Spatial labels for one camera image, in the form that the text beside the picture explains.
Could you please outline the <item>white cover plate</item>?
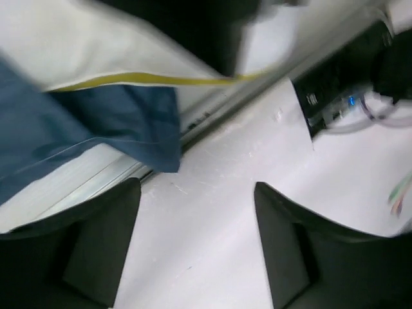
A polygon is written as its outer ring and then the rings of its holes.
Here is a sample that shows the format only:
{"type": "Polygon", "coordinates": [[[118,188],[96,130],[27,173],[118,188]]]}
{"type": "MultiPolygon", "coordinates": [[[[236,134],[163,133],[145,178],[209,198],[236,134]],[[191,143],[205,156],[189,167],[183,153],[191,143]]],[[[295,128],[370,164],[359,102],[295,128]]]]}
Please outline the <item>white cover plate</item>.
{"type": "Polygon", "coordinates": [[[311,139],[282,80],[142,186],[116,308],[271,308],[254,209],[265,182],[333,221],[394,236],[389,195],[411,174],[411,129],[373,125],[311,139]]]}

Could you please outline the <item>white pillow yellow edge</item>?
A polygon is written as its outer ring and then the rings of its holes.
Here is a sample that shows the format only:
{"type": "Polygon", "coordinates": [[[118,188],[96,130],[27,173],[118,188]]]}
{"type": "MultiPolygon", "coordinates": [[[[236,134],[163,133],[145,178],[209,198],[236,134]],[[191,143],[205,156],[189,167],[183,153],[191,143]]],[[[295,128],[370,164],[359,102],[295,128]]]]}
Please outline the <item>white pillow yellow edge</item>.
{"type": "Polygon", "coordinates": [[[224,77],[159,29],[104,1],[1,2],[1,58],[46,91],[219,86],[256,78],[287,56],[260,73],[224,77]]]}

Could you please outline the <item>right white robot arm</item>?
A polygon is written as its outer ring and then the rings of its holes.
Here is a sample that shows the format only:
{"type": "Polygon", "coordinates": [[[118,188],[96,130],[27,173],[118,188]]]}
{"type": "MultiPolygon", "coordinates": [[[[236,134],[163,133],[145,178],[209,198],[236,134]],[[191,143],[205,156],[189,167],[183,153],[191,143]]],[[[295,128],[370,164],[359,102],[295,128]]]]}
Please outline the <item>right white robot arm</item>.
{"type": "Polygon", "coordinates": [[[224,77],[260,73],[293,48],[308,1],[104,1],[159,29],[224,77]]]}

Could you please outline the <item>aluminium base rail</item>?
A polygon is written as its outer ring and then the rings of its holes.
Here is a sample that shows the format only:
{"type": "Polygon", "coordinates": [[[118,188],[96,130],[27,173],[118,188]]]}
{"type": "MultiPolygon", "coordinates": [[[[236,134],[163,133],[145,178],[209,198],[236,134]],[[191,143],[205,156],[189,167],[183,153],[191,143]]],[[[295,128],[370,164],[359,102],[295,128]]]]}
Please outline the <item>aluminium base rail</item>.
{"type": "MultiPolygon", "coordinates": [[[[345,53],[349,45],[371,37],[373,42],[386,44],[393,33],[387,15],[356,17],[329,36],[313,51],[289,68],[288,71],[269,73],[253,82],[244,82],[228,89],[209,90],[206,95],[182,109],[181,141],[184,149],[202,138],[207,128],[225,118],[226,113],[239,109],[259,96],[273,84],[290,79],[295,82],[312,68],[337,53],[345,53]]],[[[144,176],[152,167],[106,144],[96,145],[62,164],[46,176],[26,186],[1,206],[1,233],[86,201],[136,173],[144,176]]]]}

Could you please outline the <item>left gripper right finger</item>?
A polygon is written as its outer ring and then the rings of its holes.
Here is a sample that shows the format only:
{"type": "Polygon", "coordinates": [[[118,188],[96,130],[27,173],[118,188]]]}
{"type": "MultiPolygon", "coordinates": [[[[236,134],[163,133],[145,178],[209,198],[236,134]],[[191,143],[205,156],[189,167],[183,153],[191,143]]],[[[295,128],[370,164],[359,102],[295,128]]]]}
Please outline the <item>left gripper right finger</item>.
{"type": "Polygon", "coordinates": [[[353,230],[254,188],[259,236],[274,308],[410,308],[411,234],[353,230]]]}

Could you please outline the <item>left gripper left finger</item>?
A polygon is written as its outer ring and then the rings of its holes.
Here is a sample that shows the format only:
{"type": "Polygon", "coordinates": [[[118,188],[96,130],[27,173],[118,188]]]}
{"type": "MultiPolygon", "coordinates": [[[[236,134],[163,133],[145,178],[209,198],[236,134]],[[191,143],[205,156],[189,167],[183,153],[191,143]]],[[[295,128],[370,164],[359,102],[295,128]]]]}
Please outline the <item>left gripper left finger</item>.
{"type": "Polygon", "coordinates": [[[111,308],[135,227],[137,178],[1,235],[2,308],[111,308]]]}

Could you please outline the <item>blue letter print pillowcase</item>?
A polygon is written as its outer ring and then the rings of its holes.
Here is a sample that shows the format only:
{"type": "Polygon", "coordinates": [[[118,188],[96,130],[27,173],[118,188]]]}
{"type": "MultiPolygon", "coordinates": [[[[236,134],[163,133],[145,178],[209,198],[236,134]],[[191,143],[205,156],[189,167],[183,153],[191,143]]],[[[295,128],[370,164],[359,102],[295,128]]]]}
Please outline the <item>blue letter print pillowcase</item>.
{"type": "Polygon", "coordinates": [[[1,61],[1,201],[98,144],[155,171],[180,167],[180,114],[170,87],[41,92],[1,61]]]}

